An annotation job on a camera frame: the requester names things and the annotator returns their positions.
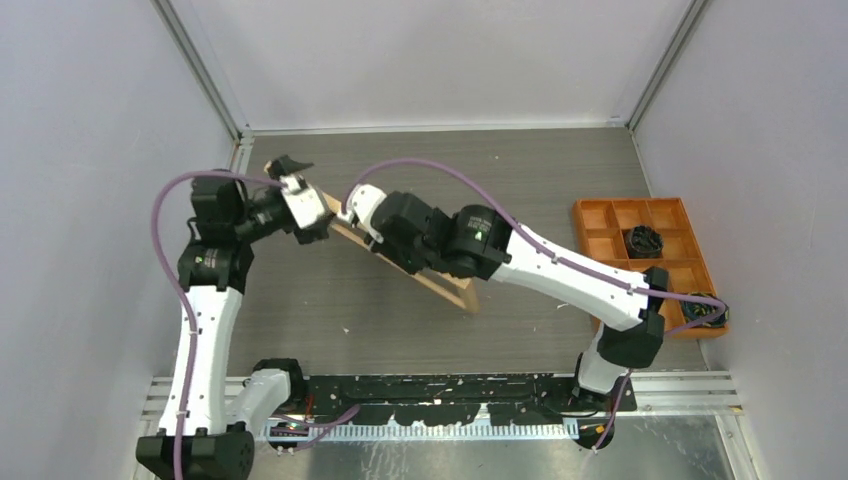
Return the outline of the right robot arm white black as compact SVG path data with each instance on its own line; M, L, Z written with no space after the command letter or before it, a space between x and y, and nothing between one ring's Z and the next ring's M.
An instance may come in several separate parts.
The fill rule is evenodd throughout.
M412 193L360 185L346 206L366 231L370 250L409 274L431 270L517 285L598 319L570 385L572 400L584 410L605 403L625 373L650 366L663 343L662 300L647 292L666 287L661 269L641 273L604 265L484 205L447 215Z

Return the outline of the light wooden picture frame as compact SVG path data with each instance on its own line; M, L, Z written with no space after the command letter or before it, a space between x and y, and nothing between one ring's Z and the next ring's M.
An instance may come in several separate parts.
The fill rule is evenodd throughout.
M367 252L370 252L365 242L365 233L363 230L340 223L337 220L333 221L330 229ZM480 300L472 279L458 279L444 273L428 274L419 272L408 274L384 255L375 253L375 256L460 309L471 314L476 314L480 311Z

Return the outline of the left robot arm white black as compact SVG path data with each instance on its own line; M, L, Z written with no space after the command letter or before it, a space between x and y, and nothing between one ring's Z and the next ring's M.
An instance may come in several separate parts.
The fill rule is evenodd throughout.
M279 410L298 412L307 383L294 359L259 361L234 399L225 395L232 333L254 260L254 243L282 232L302 244L328 237L334 214L303 177L304 164L271 160L257 190L226 169L181 174L191 186L189 241L164 272L181 305L174 376L154 434L137 461L159 479L245 479L255 443Z

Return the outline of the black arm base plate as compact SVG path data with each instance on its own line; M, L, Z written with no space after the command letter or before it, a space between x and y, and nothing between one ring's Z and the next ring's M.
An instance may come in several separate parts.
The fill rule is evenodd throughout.
M607 396L575 392L571 374L313 375L296 381L292 398L273 414L306 414L324 423L358 405L354 425L457 426L487 418L494 426L518 426L604 420L616 400L621 413L637 409L630 380L618 379Z

